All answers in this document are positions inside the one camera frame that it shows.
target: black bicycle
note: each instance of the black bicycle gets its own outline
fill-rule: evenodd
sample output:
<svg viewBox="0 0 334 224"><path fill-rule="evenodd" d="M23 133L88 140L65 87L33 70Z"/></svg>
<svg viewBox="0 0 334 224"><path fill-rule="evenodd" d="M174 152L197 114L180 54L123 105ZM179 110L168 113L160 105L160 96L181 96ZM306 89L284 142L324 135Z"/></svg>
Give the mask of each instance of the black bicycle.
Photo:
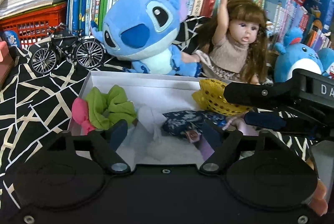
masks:
<svg viewBox="0 0 334 224"><path fill-rule="evenodd" d="M31 68L39 74L47 74L64 58L72 65L76 66L77 62L86 69L101 65L105 49L93 36L82 36L83 31L74 30L76 35L73 35L63 23L49 27L50 41L32 54Z"/></svg>

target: yellow sequin fabric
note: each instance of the yellow sequin fabric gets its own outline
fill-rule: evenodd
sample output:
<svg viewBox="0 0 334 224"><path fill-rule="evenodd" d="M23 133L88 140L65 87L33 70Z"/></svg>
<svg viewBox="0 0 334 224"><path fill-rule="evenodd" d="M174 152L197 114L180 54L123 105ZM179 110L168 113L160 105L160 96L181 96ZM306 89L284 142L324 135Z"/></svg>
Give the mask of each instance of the yellow sequin fabric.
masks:
<svg viewBox="0 0 334 224"><path fill-rule="evenodd" d="M228 85L216 79L199 81L201 89L192 94L201 109L210 110L222 115L231 116L250 110L250 107L230 104L224 98L224 90Z"/></svg>

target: stitch plush toy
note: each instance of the stitch plush toy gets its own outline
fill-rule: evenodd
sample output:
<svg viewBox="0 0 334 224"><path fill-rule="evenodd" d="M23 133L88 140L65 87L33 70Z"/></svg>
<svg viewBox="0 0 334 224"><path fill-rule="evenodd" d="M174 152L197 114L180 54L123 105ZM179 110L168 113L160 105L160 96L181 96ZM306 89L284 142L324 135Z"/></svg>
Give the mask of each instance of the stitch plush toy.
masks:
<svg viewBox="0 0 334 224"><path fill-rule="evenodd" d="M186 16L186 0L118 0L103 31L91 22L91 32L109 54L132 62L124 71L197 77L201 65L183 62L188 55L172 44Z"/></svg>
<svg viewBox="0 0 334 224"><path fill-rule="evenodd" d="M284 37L283 44L275 43L275 49L280 53L274 68L275 82L285 82L292 77L292 71L299 68L322 74L323 66L317 53L299 43L301 38L302 31L292 28Z"/></svg>
<svg viewBox="0 0 334 224"><path fill-rule="evenodd" d="M324 67L322 75L334 79L334 50L331 48L323 48L318 52L318 55Z"/></svg>

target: pink scrunchie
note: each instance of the pink scrunchie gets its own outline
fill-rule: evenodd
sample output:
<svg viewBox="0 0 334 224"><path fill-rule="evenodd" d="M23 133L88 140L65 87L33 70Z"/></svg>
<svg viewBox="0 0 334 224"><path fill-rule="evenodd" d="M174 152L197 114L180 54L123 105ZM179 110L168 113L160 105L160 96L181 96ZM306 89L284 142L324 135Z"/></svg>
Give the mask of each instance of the pink scrunchie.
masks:
<svg viewBox="0 0 334 224"><path fill-rule="evenodd" d="M96 129L89 121L87 102L79 97L73 102L72 118L81 126L84 135L87 135L90 131Z"/></svg>

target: bicycle wheel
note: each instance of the bicycle wheel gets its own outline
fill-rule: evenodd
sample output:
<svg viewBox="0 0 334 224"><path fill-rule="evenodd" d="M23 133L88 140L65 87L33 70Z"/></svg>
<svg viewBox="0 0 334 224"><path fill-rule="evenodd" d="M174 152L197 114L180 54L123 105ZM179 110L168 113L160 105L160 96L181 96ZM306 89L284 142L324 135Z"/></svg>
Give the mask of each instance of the bicycle wheel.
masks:
<svg viewBox="0 0 334 224"><path fill-rule="evenodd" d="M37 49L29 61L31 68L40 74L47 74L57 66L57 54L48 47Z"/></svg>
<svg viewBox="0 0 334 224"><path fill-rule="evenodd" d="M94 40L81 41L74 50L74 57L86 69L99 66L104 59L104 48Z"/></svg>

